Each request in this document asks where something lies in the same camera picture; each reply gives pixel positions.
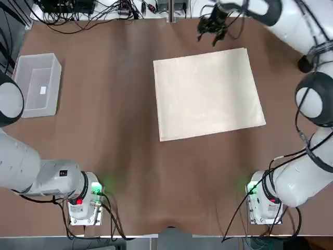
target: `metal bracket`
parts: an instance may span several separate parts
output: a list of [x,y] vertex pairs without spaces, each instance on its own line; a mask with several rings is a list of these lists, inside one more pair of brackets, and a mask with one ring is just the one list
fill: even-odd
[[24,27],[25,30],[31,30],[32,29],[32,25],[33,25],[33,21],[30,22],[30,24],[26,25]]
[[76,220],[70,217],[70,222],[72,226],[100,226],[102,224],[103,208],[95,207],[94,214],[86,220]]
[[174,0],[169,0],[169,10],[167,22],[176,22],[174,15]]
[[[248,185],[245,186],[245,191],[246,193],[250,192],[250,190],[253,187],[253,183],[250,182]],[[251,224],[257,224],[257,225],[268,225],[268,224],[273,224],[275,221],[276,214],[271,217],[266,217],[265,214],[267,212],[262,213],[264,209],[273,209],[271,212],[272,213],[277,213],[278,210],[277,208],[279,205],[277,204],[271,204],[267,206],[263,206],[263,203],[265,203],[265,196],[260,196],[261,192],[259,192],[260,187],[257,187],[258,191],[252,191],[253,193],[250,194],[247,199],[246,199],[246,204],[247,204],[247,213],[248,213],[248,218],[250,220]],[[277,222],[276,224],[282,224],[282,219],[281,219],[281,214],[282,214],[282,209],[279,211],[279,215],[277,217]]]

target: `table surface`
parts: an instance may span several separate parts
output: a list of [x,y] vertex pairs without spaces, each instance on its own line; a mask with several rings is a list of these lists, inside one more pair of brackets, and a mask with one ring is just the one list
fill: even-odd
[[[251,175],[302,147],[293,124],[294,90],[304,76],[296,67],[300,55],[250,19],[240,39],[227,36],[214,48],[212,35],[196,41],[197,23],[115,21],[75,35],[35,23],[25,35],[21,55],[55,53],[62,65],[58,110],[55,116],[22,118],[5,131],[44,159],[73,159],[94,172],[112,194],[126,235],[168,226],[222,235]],[[153,60],[240,47],[248,50],[267,125],[160,142]],[[300,126],[314,131],[303,118]],[[300,207],[301,234],[333,235],[331,191],[329,186]],[[6,189],[0,197],[0,236],[65,235],[57,206],[30,203]],[[275,234],[293,233],[298,223],[293,210],[274,227]],[[245,206],[241,212],[229,235],[245,235]],[[248,234],[264,231],[265,226],[250,226]],[[86,229],[89,235],[109,233],[106,213],[102,226]]]

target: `wire bundle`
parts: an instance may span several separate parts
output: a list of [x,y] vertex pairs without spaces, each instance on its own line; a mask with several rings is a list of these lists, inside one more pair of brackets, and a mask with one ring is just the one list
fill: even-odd
[[8,21],[8,17],[6,12],[3,10],[3,13],[5,15],[6,21],[7,21],[7,26],[8,26],[8,31],[9,31],[9,36],[10,36],[10,42],[8,42],[7,37],[5,35],[5,32],[3,31],[2,28],[0,28],[0,35],[2,36],[4,42],[5,42],[5,47],[1,44],[0,46],[2,46],[3,50],[4,50],[4,56],[5,58],[7,58],[7,63],[6,65],[3,65],[1,63],[1,66],[4,68],[4,73],[6,74],[7,72],[10,72],[12,74],[12,71],[9,70],[9,66],[11,66],[13,68],[13,66],[15,66],[15,63],[13,65],[13,63],[10,63],[10,59],[12,57],[12,52],[13,52],[13,39],[12,39],[12,33],[11,33],[11,29],[10,29],[10,25],[9,25],[9,21]]
[[[315,150],[315,149],[317,149],[317,148],[320,147],[323,143],[325,143],[328,139],[330,139],[332,136],[333,136],[333,132],[330,133],[326,138],[324,138],[324,139],[323,139],[320,143],[318,143],[316,146],[314,146],[313,148],[311,148],[311,150]],[[254,185],[253,188],[252,188],[252,189],[251,189],[251,190],[245,195],[245,197],[244,197],[243,200],[240,202],[240,204],[238,205],[236,211],[234,212],[234,214],[233,214],[233,216],[232,216],[232,219],[231,219],[231,221],[230,221],[230,223],[229,223],[229,225],[228,225],[228,227],[227,227],[227,230],[226,230],[226,232],[225,232],[225,234],[224,234],[224,236],[223,236],[223,238],[222,238],[222,243],[225,242],[225,241],[228,240],[228,239],[231,239],[231,237],[226,237],[227,234],[228,234],[228,231],[229,231],[229,229],[230,229],[230,227],[231,227],[231,225],[232,225],[232,223],[233,223],[233,221],[234,221],[234,219],[235,219],[235,217],[236,217],[238,211],[240,210],[242,204],[246,201],[246,199],[247,199],[248,196],[252,193],[252,191],[253,191],[258,185],[260,185],[260,184],[263,182],[263,180],[264,180],[264,179],[265,179],[270,173],[273,173],[276,169],[278,169],[278,168],[280,168],[280,167],[284,166],[285,164],[288,164],[288,163],[290,163],[290,162],[292,162],[292,161],[295,161],[295,160],[301,158],[302,156],[305,156],[305,155],[306,155],[305,149],[303,149],[303,150],[301,150],[301,151],[298,151],[298,152],[295,152],[295,153],[293,153],[293,154],[291,154],[291,155],[296,155],[296,154],[298,154],[296,157],[294,157],[294,158],[292,158],[292,159],[289,159],[289,160],[285,161],[284,163],[279,164],[278,166],[276,166],[276,167],[274,167],[274,168],[271,168],[269,171],[267,171],[267,172],[263,175],[263,177],[257,182],[257,184]],[[296,232],[295,232],[290,238],[287,238],[287,239],[281,239],[281,238],[277,238],[277,237],[272,237],[272,238],[274,238],[274,239],[279,239],[279,240],[291,240],[291,239],[297,237],[298,233],[300,232],[301,225],[302,225],[302,215],[301,215],[301,211],[300,211],[300,209],[299,209],[298,207],[296,207],[296,210],[297,210],[298,215],[299,215],[299,223],[298,223],[298,226],[297,226]],[[284,212],[283,212],[283,214],[281,215],[280,219],[279,219],[276,223],[274,223],[274,224],[272,225],[272,227],[273,227],[274,225],[278,224],[278,223],[282,220],[282,217],[283,217],[283,215],[286,213],[286,211],[287,211],[287,209],[284,210]],[[268,233],[268,232],[271,233],[272,230],[273,230],[273,228],[268,229],[266,232],[264,232],[264,233],[262,234],[262,236],[265,235],[265,234]]]
[[115,217],[112,213],[112,210],[111,210],[111,203],[110,203],[110,200],[108,198],[107,195],[105,194],[102,194],[102,196],[107,200],[108,202],[108,206],[106,206],[105,204],[102,204],[102,207],[105,208],[105,210],[110,214],[110,217],[111,217],[111,240],[114,242],[116,241],[117,239],[113,239],[113,235],[114,235],[114,232],[115,230],[117,229],[119,235],[121,236],[121,238],[123,238],[123,240],[126,240],[126,241],[131,241],[133,240],[133,238],[127,238],[124,234],[124,231],[121,227],[121,223],[120,223],[120,220],[119,220],[119,217]]
[[[82,27],[77,23],[77,21],[80,21],[79,13],[77,13],[77,12],[75,12],[75,13],[73,12],[71,14],[64,14],[64,13],[54,12],[52,14],[49,14],[49,17],[52,18],[52,21],[50,22],[50,21],[46,21],[45,13],[43,13],[43,19],[40,18],[33,11],[33,9],[30,7],[27,0],[23,0],[23,1],[25,2],[28,9],[31,11],[31,13],[36,17],[36,19],[38,21],[42,22],[43,24],[47,25],[50,29],[52,29],[52,30],[54,30],[58,33],[61,33],[61,34],[76,34],[76,33],[79,33],[83,30],[90,30],[91,28],[93,28],[97,25],[107,23],[107,22],[111,22],[111,21],[114,21],[114,20],[129,20],[131,18],[139,19],[139,16],[141,16],[141,18],[144,18],[142,16],[141,12],[135,6],[133,0],[118,0],[118,1],[114,2],[113,4],[111,4],[109,6],[99,2],[98,0],[94,0],[95,2],[103,5],[105,7],[105,9],[102,10],[102,11],[95,11],[94,13],[97,13],[95,15],[83,14],[88,18],[88,22],[85,26]],[[121,14],[121,8],[122,8],[123,4],[125,4],[129,9],[128,15],[126,17],[121,17],[121,15],[122,15]],[[105,21],[106,16],[110,13],[113,13],[113,12],[114,13],[119,13],[119,17]],[[97,20],[100,20],[102,18],[104,19],[104,21],[91,25],[92,21],[97,21]],[[73,31],[73,32],[63,32],[63,31],[60,31],[60,30],[57,30],[57,29],[54,28],[54,26],[61,26],[61,25],[65,24],[69,21],[75,22],[75,24],[79,27],[79,29],[76,30],[76,31]]]
[[[224,39],[224,34],[227,33],[233,40],[237,40],[238,38],[240,38],[243,30],[244,30],[244,25],[245,25],[245,13],[247,12],[247,8],[248,8],[248,5],[249,5],[249,0],[243,0],[242,2],[242,6],[240,8],[240,11],[239,11],[239,14],[238,16],[232,20],[229,24],[226,24],[225,23],[225,16],[226,17],[230,17],[234,11],[231,11],[229,13],[225,13],[223,10],[220,9],[219,5],[218,4],[215,4],[215,5],[204,5],[202,8],[201,8],[201,11],[200,11],[200,22],[198,24],[198,29],[199,27],[206,27],[205,29],[202,29],[200,28],[201,31],[199,31],[200,35],[202,35],[203,33],[206,33],[206,32],[209,32],[209,33],[214,33],[216,34],[216,40],[214,40],[213,42],[213,46],[215,46],[215,43],[217,40],[222,40]],[[210,8],[213,8],[213,12],[210,13],[210,14],[202,14],[203,10],[207,7],[210,7]],[[222,17],[220,17],[218,14],[213,14],[213,13],[224,13],[224,15],[222,15]],[[243,15],[243,18],[242,18],[242,23],[241,23],[241,27],[240,27],[240,31],[238,33],[237,36],[233,36],[230,34],[229,32],[229,28],[236,22],[236,20],[241,16]]]

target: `cable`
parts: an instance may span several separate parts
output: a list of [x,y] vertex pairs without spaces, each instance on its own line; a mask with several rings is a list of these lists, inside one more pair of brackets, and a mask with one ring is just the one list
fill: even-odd
[[25,18],[28,20],[28,22],[30,22],[30,18],[27,16],[27,14],[25,14],[25,12],[22,10],[22,8],[20,7],[20,5],[18,5],[18,3],[16,2],[16,0],[12,0],[15,5],[19,8],[19,10],[24,14]]
[[243,0],[242,6],[241,6],[241,12],[238,14],[238,16],[227,26],[227,28],[229,28],[242,14],[242,21],[241,21],[241,26],[240,26],[240,30],[237,36],[233,36],[230,34],[229,30],[228,30],[228,35],[231,37],[231,39],[233,40],[237,40],[240,38],[241,34],[243,33],[244,30],[244,26],[245,26],[245,13],[248,9],[249,6],[249,0]]
[[110,214],[110,216],[111,216],[111,220],[113,220],[113,222],[114,222],[114,224],[115,224],[115,227],[116,227],[116,229],[117,229],[119,235],[121,236],[121,238],[123,238],[123,239],[126,240],[126,241],[131,241],[131,240],[133,240],[133,238],[127,238],[127,237],[125,236],[123,230],[121,229],[121,226],[118,225],[118,221],[117,221],[117,219],[114,217],[114,215],[113,215],[113,213],[112,213],[112,211],[111,211],[111,203],[110,203],[110,200],[109,200],[108,196],[105,195],[105,194],[101,194],[101,195],[102,195],[103,197],[106,198],[106,200],[107,200],[108,205],[109,205],[110,208],[107,207],[105,204],[102,204],[102,207],[105,208],[105,210]]
[[107,5],[105,5],[105,4],[103,4],[103,3],[101,3],[100,1],[98,1],[98,0],[94,0],[95,2],[97,2],[97,3],[99,3],[99,4],[101,4],[101,5],[103,5],[104,7],[108,7]]
[[111,22],[111,21],[114,21],[114,20],[128,20],[130,18],[132,18],[132,15],[133,13],[139,13],[138,9],[135,7],[135,9],[133,8],[132,6],[132,3],[130,0],[126,0],[127,3],[129,4],[130,8],[131,8],[131,11],[129,12],[129,15],[126,17],[126,18],[114,18],[114,19],[110,19],[110,20],[107,20],[107,21],[104,21],[104,22],[99,22],[99,23],[95,23],[94,25],[89,26],[89,24],[96,18],[96,20],[100,19],[101,17],[103,16],[106,16],[108,13],[112,12],[112,11],[117,11],[117,9],[120,7],[120,4],[118,2],[115,2],[113,3],[112,5],[108,6],[106,9],[104,9],[103,11],[101,12],[98,12],[97,15],[93,16],[92,18],[89,18],[89,21],[88,23],[84,26],[84,27],[81,27],[78,23],[76,23],[77,26],[80,27],[79,30],[76,30],[76,31],[73,31],[73,32],[62,32],[62,31],[59,31],[59,30],[56,30],[54,29],[52,26],[53,25],[56,25],[56,21],[52,22],[52,23],[47,23],[47,22],[44,22],[42,21],[37,15],[36,13],[33,12],[33,10],[30,8],[30,10],[32,11],[33,15],[35,15],[37,17],[38,20],[41,20],[42,23],[46,24],[50,29],[58,32],[58,33],[61,33],[61,34],[76,34],[76,33],[79,33],[83,30],[90,30],[91,28],[97,26],[97,25],[100,25],[100,24],[103,24],[103,23],[107,23],[107,22]]
[[31,198],[26,197],[25,195],[22,195],[22,194],[20,194],[20,196],[21,196],[23,199],[26,199],[27,201],[35,202],[35,203],[53,203],[53,204],[58,205],[59,203],[57,203],[56,201],[61,200],[61,198],[55,199],[54,196],[53,196],[53,198],[52,198],[51,200],[49,200],[49,201],[40,201],[40,200],[38,200],[38,199],[31,199]]
[[314,14],[312,13],[312,11],[310,10],[309,6],[303,1],[303,0],[295,0],[295,1],[299,1],[306,9],[306,11],[310,14],[310,16],[312,17],[312,19],[315,21],[316,25],[318,26],[318,28],[321,30],[321,33],[324,35],[325,39],[327,41],[329,41],[329,37],[326,34],[324,28],[322,27],[322,25],[318,22],[317,18],[314,16]]
[[131,10],[132,10],[132,13],[137,13],[139,14],[142,19],[145,19],[144,16],[142,15],[142,13],[138,10],[138,8],[136,7],[135,3],[133,2],[133,0],[130,0],[130,7],[131,7]]
[[42,22],[43,24],[49,24],[49,25],[52,25],[52,24],[56,24],[57,21],[54,21],[54,22],[46,22],[44,20],[42,20],[41,18],[39,18],[39,16],[33,11],[33,9],[30,7],[29,3],[27,2],[27,0],[23,0],[24,3],[26,4],[26,6],[28,7],[29,11],[31,11],[31,13],[40,21]]
[[275,222],[276,222],[277,217],[279,216],[279,213],[280,213],[281,207],[282,207],[282,203],[280,203],[280,205],[279,205],[279,209],[278,209],[278,211],[277,211],[277,214],[276,214],[276,216],[275,216],[275,218],[274,218],[274,220],[273,220],[272,227],[271,227],[271,229],[270,229],[270,232],[268,233],[269,236],[272,234],[273,227],[274,227],[274,224],[275,224]]
[[246,241],[246,239],[241,238],[243,242],[245,242],[245,244],[251,249],[251,250],[260,250],[263,249],[265,246],[260,246],[259,248],[253,248],[249,245],[249,243]]
[[[316,148],[318,148],[318,147],[320,147],[323,143],[325,143],[329,138],[331,138],[333,136],[333,132],[332,133],[330,133],[325,139],[323,139],[320,143],[318,143],[317,145],[315,145],[313,148],[311,148],[311,150],[315,150]],[[230,227],[231,227],[231,225],[232,225],[232,223],[233,223],[233,221],[234,221],[234,219],[235,219],[235,216],[236,216],[236,214],[237,214],[237,212],[239,211],[239,209],[240,209],[240,207],[242,206],[242,204],[245,202],[245,200],[247,199],[247,197],[252,193],[252,191],[263,181],[263,179],[264,178],[266,178],[271,172],[274,172],[276,169],[278,169],[278,168],[280,168],[280,167],[282,167],[282,166],[284,166],[285,164],[288,164],[288,163],[290,163],[290,162],[292,162],[292,161],[294,161],[294,160],[297,160],[297,159],[299,159],[299,158],[301,158],[302,156],[304,156],[304,155],[306,155],[306,153],[302,153],[302,154],[300,154],[300,155],[297,155],[297,156],[295,156],[294,158],[292,158],[292,159],[289,159],[289,160],[287,160],[287,161],[285,161],[284,163],[281,163],[281,164],[279,164],[278,166],[276,166],[276,167],[274,167],[274,168],[271,168],[269,171],[267,171],[265,174],[263,174],[263,177],[256,183],[256,185],[254,185],[253,186],[253,188],[245,195],[245,197],[243,198],[243,200],[240,202],[240,204],[238,205],[238,207],[236,208],[236,211],[234,212],[234,214],[233,214],[233,216],[232,216],[232,218],[231,218],[231,220],[230,220],[230,223],[229,223],[229,225],[228,225],[228,227],[227,227],[227,230],[226,230],[226,232],[225,232],[225,234],[224,234],[224,236],[223,236],[223,239],[222,239],[222,243],[226,240],[226,236],[227,236],[227,234],[228,234],[228,231],[229,231],[229,229],[230,229]]]
[[[250,237],[248,236],[248,232],[249,232],[249,221],[250,221],[250,219],[249,219],[249,213],[246,212],[246,229],[245,229],[245,226],[244,226],[244,223],[243,223],[243,219],[242,219],[242,216],[241,216],[241,213],[240,213],[240,212],[239,212],[239,215],[240,215],[240,219],[241,219],[242,224],[243,224],[245,237],[246,237],[246,238],[255,238],[255,236],[250,236]],[[263,235],[265,235],[266,233],[268,233],[269,230],[270,230],[270,228],[268,227],[268,229],[267,229],[264,233],[262,233],[262,234],[259,236],[258,240],[261,241],[260,237],[263,236]]]
[[0,46],[1,46],[1,52],[2,54],[4,55],[4,57],[7,59],[7,64],[6,64],[6,68],[5,68],[5,71],[4,73],[6,74],[7,73],[7,70],[8,70],[8,67],[9,67],[9,64],[11,64],[12,68],[15,67],[15,62],[12,60],[11,58],[11,54],[10,54],[10,48],[9,48],[9,44],[8,44],[8,41],[7,41],[7,38],[6,38],[6,35],[3,31],[3,29],[0,27],[0,34],[1,36],[3,37],[4,41],[5,41],[5,45],[6,45],[6,48],[2,45],[2,43],[0,43]]
[[328,63],[333,63],[333,60],[331,60],[331,61],[324,61],[324,62],[320,63],[320,64],[318,65],[318,67],[320,67],[320,66],[322,66],[322,65],[324,65],[324,64],[328,64]]
[[158,14],[161,14],[161,13],[169,13],[167,10],[163,10],[163,11],[161,11],[161,12],[158,12]]
[[[333,131],[328,135],[326,136],[323,140],[321,140],[317,145],[315,145],[314,147],[312,147],[310,150],[315,150],[317,149],[318,147],[320,147],[321,145],[323,145],[325,142],[327,142],[327,140],[329,140],[331,137],[333,136]],[[270,162],[270,166],[268,168],[268,170],[271,170],[271,166],[272,166],[272,163],[277,160],[277,159],[281,159],[281,158],[285,158],[285,157],[290,157],[290,156],[294,156],[294,155],[299,155],[300,153],[302,152],[305,152],[305,148],[300,150],[300,151],[297,151],[295,153],[292,153],[292,154],[289,154],[289,155],[284,155],[284,156],[279,156],[279,157],[276,157],[274,158],[271,162]],[[274,181],[273,181],[273,175],[274,175],[274,172],[271,172],[271,174],[269,175],[269,178],[270,178],[270,182],[271,182],[271,185],[272,185],[272,188],[275,190],[275,185],[274,185]]]
[[283,216],[285,215],[285,213],[286,213],[287,210],[288,210],[288,207],[286,207],[285,210],[282,212],[282,214],[281,214],[279,220],[278,220],[276,223],[273,223],[273,224],[272,224],[271,229],[269,229],[269,227],[268,227],[268,229],[269,229],[269,231],[270,231],[270,233],[268,234],[269,236],[272,234],[272,231],[273,231],[274,225],[277,225],[277,224],[280,223],[280,221],[282,221],[282,218],[283,218]]
[[[310,21],[308,20],[307,16],[306,16],[306,13],[305,11],[307,11],[311,16],[312,18],[315,20],[316,24],[318,25],[319,29],[321,30],[321,32],[323,33],[323,35],[325,36],[325,38],[328,40],[328,36],[326,34],[326,32],[324,31],[324,29],[321,27],[320,23],[317,21],[317,19],[315,18],[315,16],[313,15],[313,13],[311,12],[311,10],[309,9],[309,7],[305,4],[305,2],[303,0],[294,0],[294,2],[298,5],[300,11],[302,12],[303,14],[303,17],[304,17],[304,20],[306,21],[308,27],[309,27],[309,30],[310,30],[310,33],[311,33],[311,36],[313,37],[313,41],[315,43],[316,46],[318,46],[318,40],[314,34],[314,30],[310,24]],[[326,61],[326,62],[323,62],[321,64],[319,64],[319,55],[315,57],[317,59],[317,63],[316,63],[316,66],[315,66],[315,69],[314,69],[314,72],[317,72],[318,68],[323,65],[323,64],[326,64],[326,63],[329,63],[329,62],[332,62],[332,61]],[[300,102],[300,104],[298,105],[298,108],[297,108],[297,112],[296,112],[296,115],[295,115],[295,120],[294,120],[294,125],[295,125],[295,128],[296,128],[296,131],[299,135],[299,137],[305,142],[305,148],[296,152],[296,153],[293,153],[293,154],[290,154],[290,155],[285,155],[284,157],[289,157],[289,156],[293,156],[295,154],[298,154],[300,152],[304,152],[306,151],[306,149],[308,148],[309,149],[309,146],[310,146],[310,141],[307,140],[305,134],[299,129],[298,127],[298,116],[299,116],[299,113],[300,113],[300,109],[305,101],[305,98],[309,92],[310,88],[307,88],[303,97],[302,97],[302,100]],[[274,182],[273,182],[273,174],[270,174],[270,182],[271,182],[271,185],[273,187],[273,189],[275,189],[274,187]]]
[[15,8],[15,6],[10,2],[10,0],[8,0],[9,4],[11,5],[11,7],[15,10],[16,14],[21,18],[22,24],[23,25],[28,25],[27,21],[21,16],[20,12]]
[[295,209],[296,209],[297,214],[298,214],[298,225],[297,225],[297,229],[296,229],[295,233],[292,236],[290,236],[286,239],[279,238],[279,237],[274,237],[274,236],[270,236],[270,238],[277,239],[277,240],[280,240],[280,241],[283,241],[283,242],[287,242],[287,241],[291,241],[291,240],[295,239],[298,236],[298,234],[301,231],[301,227],[302,227],[302,213],[301,213],[301,210],[298,207],[295,207]]
[[80,239],[80,240],[101,240],[102,238],[101,237],[79,237],[79,236],[76,236],[74,235],[71,230],[69,229],[69,227],[67,226],[67,222],[66,222],[66,216],[65,216],[65,211],[63,209],[63,205],[61,204],[58,204],[58,206],[61,208],[61,214],[62,214],[62,219],[63,219],[63,222],[65,224],[65,228],[66,228],[66,235],[67,235],[67,238],[70,239],[70,240],[74,240],[74,239]]
[[205,8],[207,8],[207,7],[214,8],[214,5],[209,5],[209,4],[205,4],[205,5],[203,5],[203,7],[202,7],[201,10],[200,10],[200,15],[199,15],[199,16],[202,16],[202,11],[203,11],[203,9],[205,9]]
[[0,62],[0,65],[4,68],[5,71],[6,66],[2,62]]
[[[103,197],[105,197],[106,198],[106,200],[107,200],[107,202],[108,202],[108,204],[109,204],[109,208],[110,208],[110,212],[109,212],[109,214],[111,215],[111,203],[110,203],[110,200],[109,200],[109,198],[105,195],[105,194],[103,194]],[[110,217],[111,218],[111,220],[110,220],[110,223],[111,223],[111,241],[112,242],[114,242],[114,241],[116,241],[117,239],[113,239],[113,234],[114,234],[114,232],[116,231],[116,226],[114,226],[114,230],[112,230],[112,222],[113,222],[113,218],[112,217]]]
[[246,228],[245,228],[245,225],[244,225],[244,222],[243,222],[243,218],[242,218],[242,215],[241,215],[241,212],[239,211],[239,217],[240,217],[240,220],[241,220],[241,222],[242,222],[242,224],[243,224],[243,228],[244,228],[244,233],[245,233],[245,240],[247,240],[247,238],[249,238],[250,239],[250,242],[253,242],[256,246],[258,246],[258,247],[262,247],[262,246],[267,246],[268,244],[267,243],[265,243],[265,242],[263,242],[261,239],[258,239],[259,241],[261,241],[261,243],[263,244],[263,245],[260,245],[260,244],[258,244],[258,243],[256,243],[255,241],[254,241],[254,239],[256,239],[254,236],[251,236],[251,237],[249,237],[248,236],[248,232],[249,232],[249,213],[248,212],[246,212]]
[[3,10],[4,14],[5,14],[5,18],[6,18],[6,21],[7,21],[7,26],[8,26],[8,31],[9,31],[9,35],[10,35],[10,56],[12,56],[12,50],[13,50],[13,43],[12,43],[12,33],[11,33],[11,29],[10,29],[10,25],[9,25],[9,22],[8,22],[8,17],[7,17],[7,14],[5,13],[5,11]]
[[185,14],[185,18],[186,18],[186,14],[187,14],[187,4],[186,3],[183,3],[182,10],[183,10],[183,12]]
[[258,240],[261,244],[263,244],[264,246],[268,246],[268,243],[266,243],[266,242],[264,242],[261,238],[259,238],[259,237],[252,237],[252,238],[250,238],[250,239],[252,239],[252,242],[255,244],[255,245],[257,245],[257,246],[261,246],[261,245],[259,245],[258,243],[256,243],[254,240]]

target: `electronic equipment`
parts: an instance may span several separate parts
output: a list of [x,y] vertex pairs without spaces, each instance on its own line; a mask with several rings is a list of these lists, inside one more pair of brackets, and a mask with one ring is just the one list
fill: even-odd
[[146,7],[146,3],[145,3],[145,2],[142,2],[142,3],[141,3],[141,13],[142,13],[142,14],[145,14],[145,13],[146,13],[146,9],[147,9],[147,7]]
[[128,16],[131,10],[131,3],[128,0],[118,0],[119,7],[118,7],[118,14]]
[[[174,0],[174,10],[183,10],[183,4],[188,6],[188,0]],[[169,10],[169,0],[157,0],[157,11],[165,12]]]
[[33,0],[44,13],[92,14],[95,0]]

